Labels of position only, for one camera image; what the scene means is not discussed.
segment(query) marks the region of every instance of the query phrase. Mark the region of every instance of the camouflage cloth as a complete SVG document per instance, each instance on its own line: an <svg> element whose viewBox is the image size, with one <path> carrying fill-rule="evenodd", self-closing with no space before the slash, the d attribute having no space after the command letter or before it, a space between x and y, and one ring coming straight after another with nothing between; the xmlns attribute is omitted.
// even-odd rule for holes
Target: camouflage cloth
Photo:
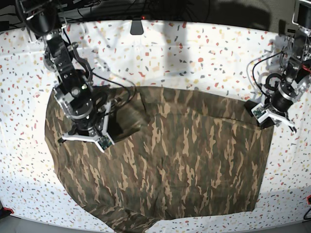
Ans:
<svg viewBox="0 0 311 233"><path fill-rule="evenodd" d="M117 232L253 210L273 128L260 130L239 100L159 87L138 93L118 112L134 133L105 153L92 143L58 145L70 122L50 97L46 141L71 197Z"/></svg>

